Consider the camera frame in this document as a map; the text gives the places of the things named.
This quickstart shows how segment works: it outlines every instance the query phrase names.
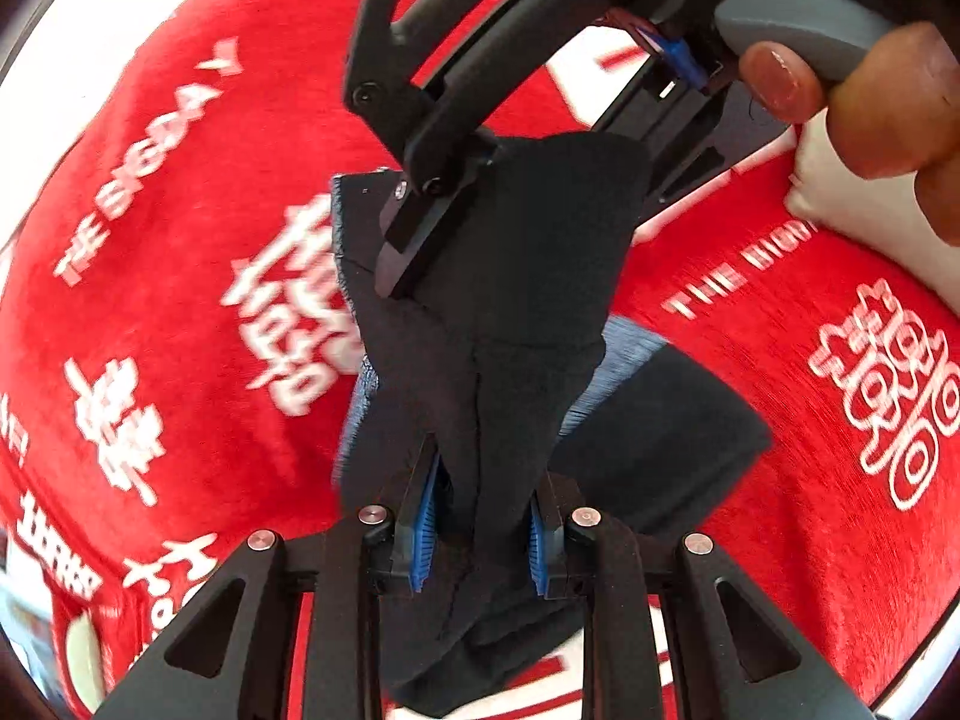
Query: red blanket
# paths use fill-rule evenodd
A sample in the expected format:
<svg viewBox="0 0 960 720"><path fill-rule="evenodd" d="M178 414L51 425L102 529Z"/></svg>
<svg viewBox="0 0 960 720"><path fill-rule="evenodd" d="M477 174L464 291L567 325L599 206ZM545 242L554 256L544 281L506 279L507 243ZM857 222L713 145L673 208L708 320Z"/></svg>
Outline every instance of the red blanket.
<svg viewBox="0 0 960 720"><path fill-rule="evenodd" d="M187 1L18 242L0 511L47 569L58 646L91 614L107 688L249 532L339 517L330 472L362 346L325 193L390 162L339 102L358 1ZM579 127L595 73L618 67L590 40L554 66L566 98L541 70L491 125ZM639 242L614 310L770 423L775 447L704 528L870 701L960 584L960 328L897 266L791 220L790 169L788 155L733 175ZM576 699L558 664L503 712Z"/></svg>

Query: human hand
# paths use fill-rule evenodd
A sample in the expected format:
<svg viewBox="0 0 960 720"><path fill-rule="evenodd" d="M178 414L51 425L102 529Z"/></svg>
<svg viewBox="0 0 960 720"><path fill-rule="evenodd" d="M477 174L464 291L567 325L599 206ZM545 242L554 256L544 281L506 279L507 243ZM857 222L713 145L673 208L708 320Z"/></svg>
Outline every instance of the human hand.
<svg viewBox="0 0 960 720"><path fill-rule="evenodd" d="M885 36L832 90L795 52L758 43L740 74L772 114L806 122L824 105L830 141L854 173L917 172L917 202L946 242L960 245L960 64L932 23Z"/></svg>

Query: white surface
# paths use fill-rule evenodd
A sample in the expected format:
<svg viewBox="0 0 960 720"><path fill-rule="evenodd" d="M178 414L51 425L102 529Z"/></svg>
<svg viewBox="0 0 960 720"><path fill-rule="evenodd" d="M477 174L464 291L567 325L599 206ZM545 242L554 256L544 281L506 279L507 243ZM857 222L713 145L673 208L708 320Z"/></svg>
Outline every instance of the white surface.
<svg viewBox="0 0 960 720"><path fill-rule="evenodd" d="M0 85L0 245L107 99L136 48L183 0L55 0Z"/></svg>
<svg viewBox="0 0 960 720"><path fill-rule="evenodd" d="M13 536L7 541L7 571L0 571L0 584L19 605L44 620L53 617L53 599L43 581L43 569L24 552Z"/></svg>
<svg viewBox="0 0 960 720"><path fill-rule="evenodd" d="M77 697L91 713L96 712L107 698L107 690L100 640L87 611L67 626L66 668Z"/></svg>
<svg viewBox="0 0 960 720"><path fill-rule="evenodd" d="M636 49L634 39L622 29L588 26L546 63L578 122L593 127L647 57L637 52L606 69L604 61Z"/></svg>
<svg viewBox="0 0 960 720"><path fill-rule="evenodd" d="M821 112L797 151L798 180L786 199L799 218L819 221L915 275L960 316L960 247L941 241L914 194L914 175L865 181L840 161Z"/></svg>
<svg viewBox="0 0 960 720"><path fill-rule="evenodd" d="M923 654L904 674L889 696L877 707L878 718L909 720L933 693L960 652L960 608L953 610Z"/></svg>
<svg viewBox="0 0 960 720"><path fill-rule="evenodd" d="M12 641L10 646L13 647L13 653L16 654L16 659L20 661L20 665L23 666L23 670L29 672L30 659L27 657L27 651L15 641Z"/></svg>

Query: silver screw head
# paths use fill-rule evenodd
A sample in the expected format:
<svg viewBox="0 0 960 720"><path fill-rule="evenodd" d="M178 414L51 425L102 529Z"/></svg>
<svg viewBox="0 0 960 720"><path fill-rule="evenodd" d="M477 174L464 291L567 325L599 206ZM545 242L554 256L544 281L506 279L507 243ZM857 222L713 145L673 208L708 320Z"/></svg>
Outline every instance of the silver screw head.
<svg viewBox="0 0 960 720"><path fill-rule="evenodd" d="M366 81L353 90L353 104L357 108L375 103L380 97L380 85L376 81Z"/></svg>
<svg viewBox="0 0 960 720"><path fill-rule="evenodd" d="M253 531L247 538L247 546L254 552L264 552L277 543L277 534L273 531Z"/></svg>
<svg viewBox="0 0 960 720"><path fill-rule="evenodd" d="M597 509L584 506L576 509L570 518L581 528L594 528L600 524L602 517L600 517L600 512L597 512Z"/></svg>
<svg viewBox="0 0 960 720"><path fill-rule="evenodd" d="M713 551L713 539L703 533L690 533L683 540L683 546L694 555L709 555Z"/></svg>
<svg viewBox="0 0 960 720"><path fill-rule="evenodd" d="M381 522L386 522L387 509L378 504L372 504L360 509L360 514L357 514L357 517L360 517L360 521L364 525L379 525Z"/></svg>

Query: fingernail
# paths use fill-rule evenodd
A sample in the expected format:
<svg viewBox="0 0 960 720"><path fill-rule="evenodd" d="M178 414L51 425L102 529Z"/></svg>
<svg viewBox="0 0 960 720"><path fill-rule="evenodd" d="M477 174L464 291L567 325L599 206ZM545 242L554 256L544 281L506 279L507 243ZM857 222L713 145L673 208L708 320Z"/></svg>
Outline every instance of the fingernail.
<svg viewBox="0 0 960 720"><path fill-rule="evenodd" d="M752 57L750 81L754 94L772 113L788 108L800 90L797 76L775 50L757 52Z"/></svg>

